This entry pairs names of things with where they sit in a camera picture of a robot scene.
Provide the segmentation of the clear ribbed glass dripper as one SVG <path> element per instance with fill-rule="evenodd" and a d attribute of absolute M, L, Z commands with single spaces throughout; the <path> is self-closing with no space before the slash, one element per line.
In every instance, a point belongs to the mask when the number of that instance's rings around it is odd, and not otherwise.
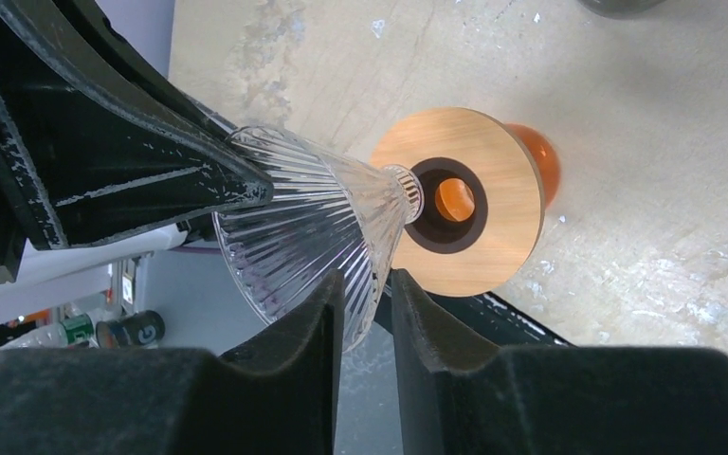
<path fill-rule="evenodd" d="M 405 225 L 424 208 L 408 168 L 374 167 L 287 131 L 247 126 L 231 143 L 271 178 L 271 201 L 216 212 L 232 278 L 266 324 L 297 308 L 333 270 L 343 276 L 342 349 L 370 332 Z"/>

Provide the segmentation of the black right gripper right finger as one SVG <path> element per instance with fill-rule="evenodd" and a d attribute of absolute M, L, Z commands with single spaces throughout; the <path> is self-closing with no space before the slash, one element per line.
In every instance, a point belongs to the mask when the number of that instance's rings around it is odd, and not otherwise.
<path fill-rule="evenodd" d="M 500 346 L 405 270 L 391 323 L 408 454 L 728 454 L 728 355 Z"/>

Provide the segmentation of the orange glass carafe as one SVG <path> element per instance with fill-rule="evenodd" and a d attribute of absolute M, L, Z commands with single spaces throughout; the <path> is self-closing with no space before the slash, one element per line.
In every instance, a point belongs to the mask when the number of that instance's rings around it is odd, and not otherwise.
<path fill-rule="evenodd" d="M 518 123 L 506 123 L 505 126 L 515 134 L 534 159 L 543 185 L 544 208 L 547 209 L 555 200 L 561 179 L 555 147 L 546 136 L 531 127 Z M 447 221 L 464 222 L 475 211 L 475 196 L 462 179 L 448 178 L 435 190 L 434 207 Z"/>

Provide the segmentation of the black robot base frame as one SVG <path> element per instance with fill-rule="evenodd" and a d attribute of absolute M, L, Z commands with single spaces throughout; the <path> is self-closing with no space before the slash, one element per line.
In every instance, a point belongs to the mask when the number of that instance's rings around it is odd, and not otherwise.
<path fill-rule="evenodd" d="M 410 306 L 417 312 L 418 332 L 436 347 L 488 341 L 496 346 L 573 344 L 500 296 L 484 294 L 451 298 L 420 293 Z"/>

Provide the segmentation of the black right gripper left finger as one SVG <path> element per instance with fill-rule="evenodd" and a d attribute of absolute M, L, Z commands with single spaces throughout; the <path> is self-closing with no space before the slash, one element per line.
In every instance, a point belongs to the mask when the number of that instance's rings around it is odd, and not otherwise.
<path fill-rule="evenodd" d="M 343 277 L 222 355 L 0 352 L 0 454 L 329 454 Z"/>

